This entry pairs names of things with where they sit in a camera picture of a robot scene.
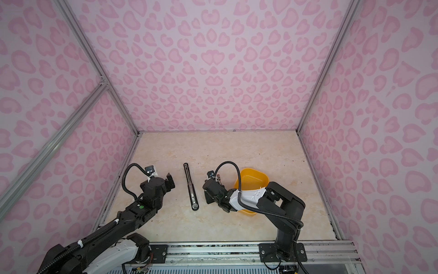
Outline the black stapler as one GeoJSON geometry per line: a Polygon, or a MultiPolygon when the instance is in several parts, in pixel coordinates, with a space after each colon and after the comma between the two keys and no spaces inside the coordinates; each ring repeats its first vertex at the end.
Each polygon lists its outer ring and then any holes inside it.
{"type": "Polygon", "coordinates": [[[190,175],[190,169],[189,169],[189,164],[188,163],[184,163],[183,164],[184,167],[184,172],[185,172],[185,176],[186,176],[186,180],[187,180],[187,186],[188,186],[188,192],[189,192],[189,198],[190,198],[190,205],[193,211],[197,211],[200,207],[199,207],[199,203],[197,200],[197,195],[195,192],[195,187],[193,185],[192,182],[192,178],[190,175]]]}

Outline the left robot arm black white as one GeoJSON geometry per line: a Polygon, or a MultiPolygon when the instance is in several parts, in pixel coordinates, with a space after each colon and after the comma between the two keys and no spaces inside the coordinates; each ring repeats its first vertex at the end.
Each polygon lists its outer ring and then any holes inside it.
{"type": "Polygon", "coordinates": [[[175,188],[171,174],[152,177],[140,185],[143,193],[116,218],[92,234],[64,247],[55,245],[45,255],[40,274],[105,274],[115,267],[150,258],[149,240],[136,230],[162,208],[164,195],[175,188]]]}

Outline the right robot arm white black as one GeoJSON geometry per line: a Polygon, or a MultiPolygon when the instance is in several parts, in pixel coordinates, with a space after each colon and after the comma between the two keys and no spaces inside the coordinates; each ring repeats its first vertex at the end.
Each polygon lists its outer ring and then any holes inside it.
{"type": "Polygon", "coordinates": [[[277,228],[274,255],[284,261],[299,261],[298,238],[303,227],[301,218],[306,207],[298,196],[276,182],[258,190],[227,190],[215,178],[203,185],[208,204],[216,203],[227,213],[248,210],[265,215],[277,228]]]}

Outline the yellow plastic tray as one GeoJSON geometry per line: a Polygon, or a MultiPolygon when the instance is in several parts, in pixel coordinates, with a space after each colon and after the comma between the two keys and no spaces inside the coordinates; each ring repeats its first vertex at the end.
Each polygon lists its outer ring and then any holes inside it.
{"type": "MultiPolygon", "coordinates": [[[[256,208],[258,200],[262,198],[265,193],[265,188],[269,184],[268,176],[261,171],[245,168],[240,171],[240,177],[242,202],[250,207],[256,208]]],[[[235,189],[236,191],[230,197],[232,207],[244,215],[255,216],[257,214],[256,212],[247,210],[238,203],[238,180],[236,180],[235,189]]]]}

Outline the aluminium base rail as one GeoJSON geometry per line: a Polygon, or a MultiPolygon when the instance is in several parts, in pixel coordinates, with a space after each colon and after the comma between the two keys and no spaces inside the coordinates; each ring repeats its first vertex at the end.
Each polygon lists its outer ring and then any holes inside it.
{"type": "Polygon", "coordinates": [[[297,245],[300,262],[280,261],[273,242],[154,243],[151,263],[116,267],[114,274],[362,274],[353,242],[305,240],[297,245]]]}

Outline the aluminium frame rail left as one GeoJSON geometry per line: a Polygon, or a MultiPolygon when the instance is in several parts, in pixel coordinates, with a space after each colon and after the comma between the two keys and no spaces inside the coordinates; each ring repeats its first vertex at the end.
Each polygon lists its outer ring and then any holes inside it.
{"type": "Polygon", "coordinates": [[[66,143],[66,140],[72,135],[73,131],[79,126],[102,95],[108,94],[111,96],[125,122],[133,132],[134,138],[137,139],[140,135],[140,131],[134,125],[126,107],[118,96],[114,85],[111,83],[108,74],[105,72],[104,66],[99,59],[96,50],[87,38],[83,27],[79,23],[79,18],[75,15],[70,3],[68,1],[50,1],[50,3],[57,7],[58,13],[62,15],[70,32],[74,34],[77,43],[82,48],[83,54],[87,57],[90,65],[99,76],[100,82],[96,85],[89,96],[79,104],[79,107],[75,109],[67,119],[65,119],[64,124],[62,124],[59,130],[51,136],[29,164],[23,168],[16,178],[14,178],[11,186],[5,190],[1,197],[1,220],[6,218],[7,214],[29,189],[35,178],[48,165],[49,161],[52,160],[61,146],[66,143]]]}

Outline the aluminium frame rail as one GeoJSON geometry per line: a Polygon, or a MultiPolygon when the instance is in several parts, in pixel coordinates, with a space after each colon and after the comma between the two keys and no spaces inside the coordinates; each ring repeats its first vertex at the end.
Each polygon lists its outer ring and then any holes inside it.
{"type": "Polygon", "coordinates": [[[331,43],[331,46],[329,48],[329,51],[327,53],[327,56],[325,58],[325,61],[323,63],[323,66],[318,74],[317,81],[314,85],[314,88],[310,94],[309,101],[307,102],[307,105],[304,109],[303,116],[298,124],[296,133],[298,136],[300,136],[303,133],[303,128],[306,124],[306,121],[308,117],[310,116],[310,112],[312,107],[315,104],[315,101],[317,99],[318,93],[320,92],[322,85],[327,78],[330,69],[332,65],[335,62],[336,56],[338,55],[342,44],[344,43],[347,34],[349,30],[351,29],[351,26],[355,20],[355,17],[357,16],[358,11],[360,10],[362,6],[363,1],[360,0],[353,0],[349,2],[349,5],[347,7],[346,13],[341,21],[340,28],[338,32],[336,33],[336,36],[333,39],[333,42],[331,43]]]}
{"type": "Polygon", "coordinates": [[[99,59],[96,50],[87,38],[83,27],[79,23],[79,18],[75,15],[70,3],[68,1],[50,1],[50,3],[57,7],[58,13],[62,15],[70,32],[74,34],[77,43],[82,48],[83,54],[87,57],[90,65],[99,76],[100,82],[96,85],[89,96],[79,104],[79,107],[75,109],[67,119],[65,119],[64,124],[62,124],[59,130],[51,136],[29,164],[23,168],[16,178],[14,178],[11,186],[5,190],[1,197],[1,220],[6,218],[7,214],[29,189],[35,178],[48,165],[49,161],[52,160],[61,146],[66,143],[66,140],[72,135],[73,131],[79,126],[102,95],[108,94],[111,96],[125,122],[133,132],[134,138],[137,139],[140,135],[140,131],[134,125],[126,107],[118,96],[114,85],[111,83],[108,74],[105,72],[104,66],[99,59]]]}

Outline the aluminium frame rail right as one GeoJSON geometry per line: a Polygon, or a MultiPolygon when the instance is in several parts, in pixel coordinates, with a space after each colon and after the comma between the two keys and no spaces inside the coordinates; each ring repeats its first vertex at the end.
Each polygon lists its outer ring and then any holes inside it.
{"type": "Polygon", "coordinates": [[[314,85],[314,88],[310,94],[309,101],[307,102],[307,105],[304,109],[303,116],[298,124],[296,133],[298,136],[300,136],[303,133],[303,128],[306,124],[306,121],[308,117],[310,116],[310,112],[312,107],[315,104],[315,101],[317,99],[318,93],[320,92],[322,85],[327,78],[330,69],[332,65],[335,62],[336,56],[338,55],[342,44],[344,43],[347,34],[349,30],[351,29],[351,26],[355,20],[355,17],[357,16],[358,11],[360,10],[362,6],[363,1],[360,0],[353,0],[349,2],[349,5],[347,7],[346,13],[341,21],[340,28],[338,32],[336,33],[336,36],[333,39],[333,42],[331,43],[331,46],[329,48],[329,51],[327,53],[327,56],[325,58],[325,61],[323,63],[323,66],[318,74],[317,81],[314,85]]]}

